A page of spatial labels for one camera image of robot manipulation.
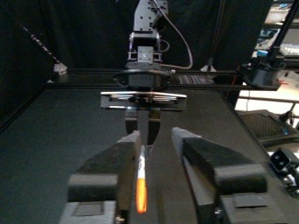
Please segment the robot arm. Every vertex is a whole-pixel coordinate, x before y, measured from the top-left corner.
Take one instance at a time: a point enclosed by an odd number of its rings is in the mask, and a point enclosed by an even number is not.
[[[156,30],[158,18],[168,13],[168,3],[162,0],[140,0],[134,10],[134,27],[129,36],[128,64],[125,68],[160,69],[160,35]]]

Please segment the metal bracket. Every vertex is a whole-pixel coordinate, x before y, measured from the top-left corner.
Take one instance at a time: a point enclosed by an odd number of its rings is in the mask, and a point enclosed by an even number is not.
[[[58,73],[58,75],[62,75],[68,72],[68,68],[60,63],[53,65],[53,72]]]

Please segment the black curtain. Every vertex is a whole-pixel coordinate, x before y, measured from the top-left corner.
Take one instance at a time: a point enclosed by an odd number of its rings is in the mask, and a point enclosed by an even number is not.
[[[190,45],[193,69],[206,64],[219,3],[219,0],[169,1],[169,18]],[[271,3],[271,0],[227,0],[216,69],[235,70],[240,63],[248,62]],[[41,1],[50,41],[69,67],[124,67],[136,4],[136,0]],[[164,63],[186,65],[185,47],[168,24],[161,36],[170,43]]]
[[[52,58],[9,13],[48,45],[38,1],[0,1],[0,127],[52,77]]]

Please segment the orange marker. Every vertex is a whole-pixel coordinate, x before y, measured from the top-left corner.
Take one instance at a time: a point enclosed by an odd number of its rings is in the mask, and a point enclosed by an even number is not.
[[[145,189],[145,148],[140,149],[136,190],[134,190],[136,211],[142,214],[146,209],[146,189]]]

